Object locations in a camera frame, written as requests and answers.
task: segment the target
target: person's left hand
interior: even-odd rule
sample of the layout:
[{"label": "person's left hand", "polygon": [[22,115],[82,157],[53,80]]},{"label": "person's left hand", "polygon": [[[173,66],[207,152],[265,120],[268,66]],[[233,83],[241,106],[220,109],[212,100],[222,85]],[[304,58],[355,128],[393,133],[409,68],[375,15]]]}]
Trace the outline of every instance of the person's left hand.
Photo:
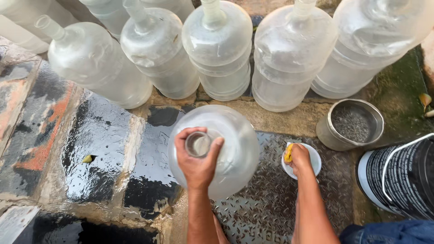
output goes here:
[{"label": "person's left hand", "polygon": [[217,157],[224,139],[219,137],[211,144],[206,158],[191,157],[185,150],[185,139],[193,132],[207,132],[206,127],[185,128],[175,137],[178,165],[187,180],[188,191],[207,191],[214,178]]}]

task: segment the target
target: blue jeans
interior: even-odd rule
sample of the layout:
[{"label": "blue jeans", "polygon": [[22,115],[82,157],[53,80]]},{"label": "blue jeans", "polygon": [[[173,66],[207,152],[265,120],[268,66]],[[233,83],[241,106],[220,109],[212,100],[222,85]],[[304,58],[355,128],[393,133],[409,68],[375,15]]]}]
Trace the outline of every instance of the blue jeans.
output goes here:
[{"label": "blue jeans", "polygon": [[434,244],[434,221],[348,226],[339,237],[342,244]]}]

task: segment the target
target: stainless steel container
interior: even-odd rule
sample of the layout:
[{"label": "stainless steel container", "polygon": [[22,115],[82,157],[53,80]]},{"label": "stainless steel container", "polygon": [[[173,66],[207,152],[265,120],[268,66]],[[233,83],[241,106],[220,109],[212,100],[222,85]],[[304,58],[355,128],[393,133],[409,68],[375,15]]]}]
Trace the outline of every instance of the stainless steel container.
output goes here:
[{"label": "stainless steel container", "polygon": [[[336,108],[358,108],[367,117],[369,138],[366,142],[354,142],[339,134],[332,124],[332,112]],[[372,104],[357,99],[344,99],[335,103],[330,111],[316,124],[316,134],[319,140],[328,148],[335,151],[347,151],[356,147],[363,147],[380,139],[384,131],[384,119],[380,111]]]}]

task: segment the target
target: white plastic bowl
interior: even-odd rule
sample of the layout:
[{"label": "white plastic bowl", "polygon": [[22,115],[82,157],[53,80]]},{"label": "white plastic bowl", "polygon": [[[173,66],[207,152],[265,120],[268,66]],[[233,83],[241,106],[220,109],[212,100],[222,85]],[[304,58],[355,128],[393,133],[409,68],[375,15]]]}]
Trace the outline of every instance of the white plastic bowl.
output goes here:
[{"label": "white plastic bowl", "polygon": [[[292,142],[288,142],[287,143],[287,147],[292,144]],[[312,168],[313,168],[313,172],[315,173],[315,176],[317,176],[319,174],[319,172],[321,171],[321,157],[319,156],[319,153],[310,145],[304,144],[304,143],[298,143],[301,144],[303,146],[305,146],[307,148],[307,150],[309,151],[309,155],[310,155],[310,163],[312,164]],[[285,161],[283,159],[285,155],[285,152],[283,152],[282,154],[282,168],[283,170],[289,175],[291,176],[293,179],[297,179],[297,176],[293,173],[293,168],[289,165],[285,164]]]}]

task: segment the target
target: plastic water jug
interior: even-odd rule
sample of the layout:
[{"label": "plastic water jug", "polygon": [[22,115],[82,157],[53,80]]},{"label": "plastic water jug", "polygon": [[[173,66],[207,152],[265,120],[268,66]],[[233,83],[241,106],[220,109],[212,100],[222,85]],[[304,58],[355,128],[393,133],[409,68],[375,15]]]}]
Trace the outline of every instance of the plastic water jug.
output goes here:
[{"label": "plastic water jug", "polygon": [[[198,157],[208,152],[211,142],[217,137],[224,138],[224,144],[217,159],[214,178],[208,188],[210,199],[231,196],[247,185],[259,164],[259,143],[253,126],[239,112],[222,105],[207,105],[193,109],[181,118],[170,135],[169,166],[177,182],[187,188],[184,174],[178,166],[175,136],[185,128],[204,126],[208,132],[203,136],[192,136],[187,140],[187,151]],[[208,137],[208,148],[203,150],[204,137]]]},{"label": "plastic water jug", "polygon": [[343,0],[333,16],[339,40],[312,89],[332,99],[354,95],[429,34],[433,13],[433,0]]},{"label": "plastic water jug", "polygon": [[233,100],[250,83],[252,20],[234,3],[201,2],[185,21],[182,42],[206,93],[215,100]]},{"label": "plastic water jug", "polygon": [[191,0],[140,0],[146,8],[164,8],[172,11],[184,23],[194,10]]},{"label": "plastic water jug", "polygon": [[255,101],[273,112],[297,107],[338,38],[333,19],[316,0],[296,0],[259,24],[255,34]]},{"label": "plastic water jug", "polygon": [[48,59],[60,77],[125,109],[139,107],[151,95],[148,77],[128,60],[121,45],[100,25],[80,22],[62,28],[44,15],[35,26],[53,39]]},{"label": "plastic water jug", "polygon": [[180,19],[139,0],[124,0],[124,7],[131,15],[121,34],[127,57],[166,97],[184,99],[196,92],[199,76],[182,46]]},{"label": "plastic water jug", "polygon": [[78,22],[56,0],[0,0],[0,14],[47,43],[51,38],[35,27],[41,15],[50,16],[61,27]]},{"label": "plastic water jug", "polygon": [[121,31],[130,18],[122,7],[122,0],[80,0],[110,33],[119,39]]},{"label": "plastic water jug", "polygon": [[43,53],[48,50],[48,43],[3,15],[0,15],[0,36],[32,53]]}]

